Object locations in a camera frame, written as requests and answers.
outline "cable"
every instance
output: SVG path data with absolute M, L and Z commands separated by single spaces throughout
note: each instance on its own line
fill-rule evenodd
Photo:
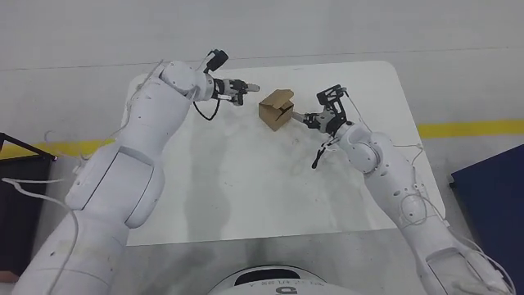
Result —
M 349 97 L 350 99 L 350 102 L 351 104 L 353 105 L 353 107 L 355 108 L 355 110 L 357 111 L 357 113 L 359 114 L 359 118 L 360 120 L 362 121 L 362 123 L 366 126 L 366 128 L 368 128 L 369 132 L 372 132 L 372 130 L 369 128 L 368 124 L 366 124 L 366 122 L 364 121 L 364 118 L 362 117 L 362 115 L 360 114 L 360 111 L 359 109 L 357 108 L 357 106 L 355 105 L 355 103 L 353 102 L 353 100 L 351 100 L 351 97 Z M 413 160 L 411 161 L 411 166 L 413 167 L 413 185 L 417 185 L 417 169 L 414 165 L 415 161 L 417 160 L 417 158 L 420 157 L 420 155 L 422 154 L 422 152 L 424 152 L 424 147 L 422 146 L 421 143 L 418 143 L 418 144 L 414 144 L 414 145 L 393 145 L 394 147 L 398 147 L 398 148 L 407 148 L 407 147 L 416 147 L 416 148 L 419 148 L 420 151 L 417 153 L 417 155 L 415 155 L 415 157 L 413 158 Z M 404 203 L 404 200 L 408 197 L 420 197 L 422 199 L 422 202 L 424 203 L 424 211 L 425 211 L 425 214 L 424 214 L 424 218 L 421 219 L 420 221 L 416 221 L 416 222 L 412 222 L 411 225 L 421 225 L 422 223 L 424 223 L 428 216 L 427 216 L 427 206 L 426 206 L 426 202 L 433 208 L 433 210 L 435 210 L 435 213 L 439 216 L 439 218 L 442 220 L 442 221 L 445 221 L 445 218 L 444 216 L 440 213 L 439 209 L 436 208 L 435 204 L 433 204 L 429 198 L 426 198 L 422 195 L 421 191 L 419 189 L 417 189 L 417 192 L 416 193 L 410 193 L 408 195 L 406 195 L 404 198 L 402 198 L 402 200 L 400 201 L 400 211 L 403 215 L 403 217 L 407 220 L 407 221 L 410 221 L 409 218 L 406 216 L 405 212 L 404 212 L 404 206 L 403 206 L 403 203 Z M 511 279 L 511 277 L 509 276 L 508 272 L 497 262 L 495 261 L 494 259 L 492 259 L 491 257 L 489 257 L 487 254 L 484 253 L 484 251 L 482 251 L 482 248 L 480 246 L 478 246 L 477 243 L 473 242 L 471 239 L 467 238 L 467 237 L 464 237 L 460 234 L 458 234 L 456 231 L 454 231 L 451 227 L 448 227 L 448 230 L 454 234 L 455 237 L 457 238 L 461 238 L 462 240 L 466 240 L 469 244 L 473 245 L 473 247 L 475 249 L 472 249 L 473 252 L 477 253 L 478 255 L 484 257 L 484 259 L 486 259 L 489 263 L 491 263 L 493 266 L 495 266 L 496 268 L 498 268 L 500 271 L 502 271 L 502 273 L 504 274 L 505 278 L 508 280 L 509 282 L 509 293 L 512 294 L 512 295 L 517 295 L 517 289 L 515 288 L 515 283 L 513 282 L 513 280 Z M 505 292 L 503 291 L 502 289 L 498 289 L 498 288 L 494 288 L 488 284 L 486 284 L 486 282 L 484 282 L 484 280 L 482 280 L 479 276 L 477 276 L 476 273 L 472 273 L 472 275 L 477 278 L 477 280 L 483 284 L 487 289 L 489 290 L 494 290 L 496 291 L 497 293 L 501 293 L 501 294 L 508 294 L 508 292 Z
M 49 197 L 49 196 L 46 196 L 46 195 L 40 195 L 38 193 L 28 192 L 28 191 L 24 190 L 20 186 L 20 183 L 23 183 L 23 184 L 52 184 L 52 183 L 55 183 L 55 182 L 64 181 L 64 179 L 55 179 L 55 180 L 22 180 L 22 179 L 2 178 L 2 181 L 5 182 L 5 183 L 8 183 L 8 184 L 12 184 L 13 187 L 15 187 L 15 189 L 19 193 L 22 193 L 25 196 L 34 197 L 34 198 L 40 198 L 40 199 L 43 199 L 43 200 L 46 200 L 46 201 L 49 201 L 49 202 L 54 202 L 55 204 L 63 207 L 67 211 L 67 213 L 69 213 L 71 215 L 71 217 L 73 218 L 73 223 L 75 224 L 75 235 L 73 236 L 73 242 L 71 243 L 69 251 L 65 255 L 65 259 L 62 262 L 62 264 L 60 265 L 58 273 L 56 274 L 55 279 L 51 282 L 51 286 L 49 287 L 49 289 L 47 291 L 47 294 L 51 295 L 52 290 L 55 288 L 56 284 L 58 283 L 58 279 L 62 275 L 62 272 L 64 271 L 64 268 L 66 267 L 66 264 L 69 261 L 69 259 L 71 257 L 71 254 L 73 254 L 73 251 L 75 249 L 76 241 L 77 241 L 78 236 L 79 236 L 79 221 L 78 221 L 78 219 L 76 217 L 76 214 L 73 212 L 73 210 L 71 210 L 64 202 L 61 202 L 61 201 L 59 201 L 59 200 L 57 200 L 55 198 L 52 198 L 52 197 Z
M 50 134 L 50 133 L 55 133 L 57 134 L 57 132 L 55 130 L 48 130 L 46 131 L 44 134 L 43 134 L 43 141 L 54 151 L 54 152 L 57 152 L 58 154 L 60 154 L 61 156 L 63 157 L 69 157 L 69 158 L 74 158 L 75 160 L 79 160 L 79 166 L 82 166 L 84 164 L 84 161 L 87 160 L 86 157 L 84 157 L 84 155 L 82 154 L 82 148 L 77 144 L 78 146 L 78 150 L 79 150 L 79 155 L 77 157 L 74 157 L 74 156 L 71 156 L 71 155 L 68 155 L 68 154 L 65 154 L 63 151 L 59 150 L 59 149 L 56 149 L 54 148 L 54 144 L 52 142 L 49 141 L 49 139 L 47 138 L 47 136 Z
M 133 105 L 133 101 L 135 100 L 135 97 L 137 96 L 137 94 L 140 93 L 140 91 L 142 90 L 142 87 L 144 86 L 144 84 L 146 84 L 146 82 L 153 76 L 153 73 L 156 71 L 156 69 L 158 69 L 158 66 L 160 66 L 162 63 L 164 62 L 164 60 L 160 60 L 158 62 L 158 64 L 156 64 L 156 66 L 149 72 L 149 74 L 146 76 L 146 78 L 144 79 L 143 82 L 141 82 L 137 88 L 135 89 L 134 93 L 131 95 L 131 97 L 129 98 L 129 100 L 125 103 L 125 108 L 126 108 L 126 117 L 125 117 L 125 123 L 120 126 L 116 131 L 114 131 L 113 133 L 111 133 L 110 135 L 108 135 L 104 140 L 102 140 L 100 142 L 100 146 L 98 146 L 99 148 L 102 147 L 104 145 L 104 143 L 113 138 L 114 136 L 116 136 L 120 131 L 122 131 L 126 126 L 128 126 L 129 124 L 129 119 L 131 117 L 131 107 Z M 90 159 L 93 155 L 89 155 L 87 157 L 86 160 Z
M 196 111 L 198 112 L 198 114 L 200 114 L 200 116 L 202 116 L 204 119 L 206 120 L 213 120 L 216 116 L 216 113 L 219 112 L 219 107 L 220 107 L 220 99 L 217 99 L 216 100 L 216 107 L 215 107 L 215 111 L 213 112 L 213 115 L 211 115 L 211 117 L 207 117 L 204 115 L 204 113 L 202 113 L 199 109 L 198 109 L 198 106 L 196 105 L 197 103 L 196 102 L 193 102 L 193 106 L 195 107 Z
M 433 204 L 429 198 L 427 197 L 424 197 L 422 194 L 420 194 L 420 191 L 418 193 L 411 193 L 409 195 L 407 195 L 406 197 L 402 198 L 402 201 L 400 201 L 400 210 L 402 212 L 402 214 L 404 215 L 404 217 L 407 219 L 407 217 L 405 216 L 405 213 L 404 213 L 404 208 L 402 206 L 402 202 L 407 198 L 407 197 L 410 197 L 410 196 L 418 196 L 420 197 L 424 202 L 427 202 L 429 205 L 431 205 L 431 207 L 433 207 L 433 210 L 435 210 L 435 213 L 439 216 L 439 218 L 441 220 L 445 220 L 444 219 L 444 216 L 442 216 L 442 214 L 440 213 L 439 209 L 436 208 L 435 204 Z M 456 234 L 455 231 L 451 231 L 452 228 L 449 227 L 449 230 L 450 232 L 452 232 L 452 234 L 455 235 L 455 237 L 457 237 L 458 235 Z M 504 274 L 504 276 L 506 277 L 506 279 L 508 280 L 508 287 L 509 287 L 509 293 L 512 294 L 512 295 L 517 295 L 517 289 L 515 288 L 515 284 L 513 282 L 513 280 L 511 279 L 511 277 L 509 276 L 509 273 L 497 262 L 495 261 L 494 259 L 492 259 L 490 256 L 488 256 L 487 254 L 484 253 L 484 251 L 482 251 L 482 248 L 480 246 L 478 246 L 477 243 L 473 242 L 471 239 L 467 238 L 467 237 L 464 237 L 462 235 L 459 235 L 458 238 L 461 238 L 462 240 L 466 240 L 468 243 L 470 243 L 471 245 L 473 245 L 473 247 L 475 249 L 472 249 L 473 252 L 477 253 L 478 255 L 484 257 L 484 259 L 486 259 L 488 262 L 490 262 L 492 265 L 494 265 L 497 269 L 499 269 L 500 271 L 502 271 L 502 273 Z M 498 289 L 498 288 L 494 288 L 493 286 L 490 286 L 489 284 L 486 284 L 486 282 L 484 280 L 482 280 L 480 277 L 477 276 L 476 273 L 472 273 L 472 275 L 481 283 L 483 284 L 486 288 L 488 288 L 489 290 L 495 290 L 497 293 L 501 293 L 501 294 L 508 294 L 508 292 L 505 292 L 503 291 L 502 289 Z
M 213 51 L 210 51 L 203 59 L 202 61 L 200 62 L 200 65 L 196 68 L 195 71 L 198 71 L 200 70 L 200 68 L 202 67 L 202 65 L 204 64 L 204 61 L 206 61 L 206 58 L 209 57 L 211 54 L 213 53 Z
M 353 107 L 357 111 L 357 114 L 359 114 L 360 121 L 366 126 L 366 128 L 368 128 L 369 132 L 372 133 L 371 128 L 369 128 L 369 125 L 366 123 L 366 121 L 362 117 L 362 114 L 360 114 L 359 108 L 355 105 L 355 103 L 353 102 L 353 99 L 351 99 L 351 96 L 348 95 L 348 98 L 350 99 L 351 105 L 353 105 Z

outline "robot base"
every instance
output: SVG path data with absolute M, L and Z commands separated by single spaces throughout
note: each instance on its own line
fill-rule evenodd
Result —
M 275 295 L 275 294 L 359 295 L 348 289 L 326 284 L 320 277 L 288 265 L 267 265 L 230 275 L 208 295 Z

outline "dark blue panel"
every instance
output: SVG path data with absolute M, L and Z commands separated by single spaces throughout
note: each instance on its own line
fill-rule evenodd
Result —
M 524 289 L 524 145 L 452 174 L 482 248 Z

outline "white cable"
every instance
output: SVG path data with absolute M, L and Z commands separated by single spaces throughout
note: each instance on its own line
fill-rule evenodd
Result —
M 120 131 L 122 131 L 126 126 L 128 126 L 129 124 L 129 119 L 131 117 L 131 106 L 133 105 L 133 101 L 135 99 L 135 97 L 140 93 L 140 91 L 142 90 L 142 87 L 144 86 L 144 84 L 146 84 L 146 82 L 153 76 L 153 73 L 156 71 L 156 69 L 158 69 L 158 66 L 160 66 L 162 63 L 164 62 L 164 60 L 160 60 L 158 62 L 158 64 L 156 64 L 156 66 L 151 70 L 151 72 L 149 72 L 149 74 L 147 75 L 147 77 L 144 79 L 143 82 L 141 82 L 135 89 L 134 93 L 131 95 L 131 97 L 129 98 L 129 100 L 125 103 L 125 109 L 126 109 L 126 117 L 125 117 L 125 123 L 119 127 L 116 131 L 114 131 L 113 133 L 111 133 L 110 135 L 108 135 L 106 138 L 104 138 L 104 140 L 102 140 L 100 142 L 100 146 L 98 147 L 101 147 L 104 145 L 104 143 L 113 138 L 114 136 L 116 136 Z M 90 159 L 93 155 L 89 155 L 87 157 L 87 160 Z
M 364 118 L 362 117 L 362 115 L 360 114 L 360 111 L 359 109 L 357 108 L 357 106 L 355 105 L 355 103 L 353 102 L 353 100 L 351 99 L 351 97 L 349 97 L 350 99 L 350 102 L 351 104 L 353 105 L 353 107 L 355 108 L 355 110 L 357 111 L 357 113 L 359 114 L 359 118 L 360 118 L 360 121 L 362 121 L 362 123 L 366 126 L 366 128 L 368 128 L 369 132 L 372 133 L 372 130 L 369 128 L 368 124 L 365 122 Z M 411 166 L 413 167 L 413 183 L 414 185 L 417 184 L 417 170 L 415 168 L 415 161 L 417 160 L 417 158 L 420 157 L 420 155 L 422 154 L 422 152 L 424 152 L 424 147 L 422 146 L 421 143 L 418 143 L 418 144 L 414 144 L 414 145 L 393 145 L 394 147 L 398 147 L 398 148 L 406 148 L 406 147 L 416 147 L 416 148 L 419 148 L 420 151 L 417 153 L 417 155 L 415 155 L 415 157 L 413 158 L 413 160 L 411 161 Z M 439 218 L 442 220 L 442 221 L 445 221 L 445 218 L 444 216 L 440 213 L 439 209 L 436 208 L 435 204 L 433 204 L 429 198 L 426 198 L 424 197 L 420 190 L 417 189 L 417 192 L 416 193 L 411 193 L 411 194 L 408 194 L 406 195 L 404 198 L 402 198 L 402 200 L 400 201 L 400 210 L 401 210 L 401 213 L 402 215 L 404 216 L 404 218 L 408 221 L 409 218 L 406 216 L 405 212 L 404 212 L 404 208 L 403 208 L 403 202 L 404 200 L 407 198 L 407 197 L 412 197 L 412 196 L 418 196 L 422 199 L 422 202 L 424 202 L 424 209 L 425 209 L 425 216 L 422 220 L 420 221 L 417 221 L 415 223 L 412 223 L 412 225 L 420 225 L 421 223 L 425 222 L 427 220 L 427 207 L 426 207 L 426 202 L 431 205 L 431 207 L 433 207 L 433 210 L 435 210 L 435 213 L 439 216 Z M 492 259 L 491 257 L 489 257 L 487 254 L 484 253 L 484 251 L 482 251 L 482 248 L 480 246 L 478 246 L 477 243 L 473 242 L 471 239 L 465 237 L 465 236 L 462 236 L 460 234 L 458 234 L 456 231 L 454 231 L 451 227 L 448 227 L 448 230 L 454 234 L 455 237 L 457 238 L 461 238 L 462 240 L 465 240 L 467 241 L 468 243 L 470 243 L 471 245 L 473 245 L 473 247 L 475 249 L 472 249 L 473 252 L 477 253 L 478 255 L 484 257 L 488 262 L 490 262 L 492 265 L 494 265 L 495 267 L 497 267 L 500 271 L 502 271 L 502 273 L 505 275 L 506 279 L 508 280 L 509 282 L 509 293 L 511 295 L 517 295 L 517 289 L 515 288 L 515 283 L 513 282 L 513 280 L 511 279 L 511 277 L 509 276 L 508 272 L 497 262 L 495 261 L 494 259 Z M 493 291 L 496 291 L 497 293 L 501 293 L 501 294 L 508 294 L 508 292 L 504 292 L 502 289 L 498 289 L 498 288 L 494 288 L 488 284 L 486 284 L 484 282 L 484 280 L 482 280 L 480 277 L 477 276 L 477 274 L 473 274 L 473 276 L 475 276 L 477 278 L 477 280 L 483 284 L 486 288 L 488 288 L 489 290 L 493 290 Z
M 78 145 L 78 150 L 79 150 L 79 155 L 77 157 L 74 157 L 74 156 L 71 156 L 69 154 L 65 154 L 64 152 L 62 152 L 61 150 L 59 149 L 56 149 L 56 148 L 53 148 L 54 147 L 54 144 L 49 141 L 48 139 L 48 135 L 51 134 L 51 133 L 54 133 L 54 134 L 57 134 L 57 132 L 55 130 L 48 130 L 46 131 L 44 134 L 43 134 L 43 141 L 54 151 L 54 152 L 57 152 L 58 154 L 60 154 L 61 156 L 63 157 L 70 157 L 70 158 L 74 158 L 75 160 L 79 160 L 79 166 L 82 166 L 84 164 L 84 161 L 87 160 L 87 158 L 83 155 L 82 153 L 82 148 Z
M 43 199 L 43 200 L 46 200 L 46 201 L 49 201 L 49 202 L 54 202 L 57 205 L 60 205 L 73 218 L 73 223 L 75 223 L 75 235 L 73 237 L 73 242 L 71 243 L 69 251 L 65 255 L 65 259 L 62 262 L 62 264 L 60 265 L 60 268 L 58 270 L 58 273 L 56 274 L 55 279 L 51 282 L 51 286 L 49 287 L 49 289 L 46 292 L 47 295 L 51 295 L 52 290 L 55 288 L 56 284 L 58 283 L 58 279 L 60 278 L 62 272 L 64 271 L 64 268 L 66 267 L 67 261 L 70 259 L 71 254 L 73 254 L 73 251 L 75 249 L 76 241 L 77 241 L 78 236 L 79 236 L 79 221 L 76 218 L 76 214 L 73 212 L 73 210 L 71 210 L 70 207 L 68 207 L 64 202 L 61 202 L 61 201 L 59 201 L 59 200 L 57 200 L 55 198 L 52 198 L 52 197 L 49 197 L 49 196 L 46 196 L 46 195 L 40 195 L 39 193 L 28 192 L 28 191 L 24 190 L 20 186 L 20 183 L 23 183 L 23 184 L 52 184 L 52 183 L 55 183 L 55 182 L 64 181 L 64 179 L 55 179 L 55 180 L 22 180 L 22 179 L 2 178 L 2 181 L 5 182 L 5 183 L 8 183 L 8 184 L 12 184 L 19 193 L 22 193 L 25 196 L 40 198 L 40 199 Z
M 371 128 L 369 128 L 369 125 L 366 123 L 366 121 L 362 117 L 362 114 L 360 114 L 359 108 L 355 105 L 355 103 L 353 102 L 353 99 L 351 99 L 351 96 L 348 96 L 348 98 L 350 99 L 351 105 L 353 105 L 353 107 L 357 111 L 357 114 L 359 114 L 360 121 L 366 126 L 366 128 L 368 128 L 369 132 L 372 132 Z

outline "black cable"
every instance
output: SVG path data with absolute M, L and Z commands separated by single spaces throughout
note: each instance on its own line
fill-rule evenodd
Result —
M 215 107 L 215 111 L 213 112 L 213 115 L 211 117 L 207 117 L 205 116 L 199 109 L 198 109 L 198 106 L 196 105 L 197 103 L 196 102 L 193 102 L 193 106 L 195 107 L 196 111 L 198 112 L 198 114 L 200 114 L 200 116 L 202 116 L 204 119 L 206 120 L 213 120 L 216 116 L 216 113 L 218 113 L 219 111 L 219 106 L 220 106 L 220 99 L 217 99 L 216 100 L 216 107 Z
M 318 161 L 320 160 L 320 157 L 322 157 L 322 155 L 324 154 L 324 152 L 326 152 L 326 148 L 325 148 L 325 147 L 322 147 L 322 149 L 319 149 L 319 150 L 317 151 L 317 156 L 315 157 L 314 162 L 313 162 L 313 164 L 311 165 L 311 168 L 312 168 L 312 169 L 316 169 L 316 168 L 317 168 Z

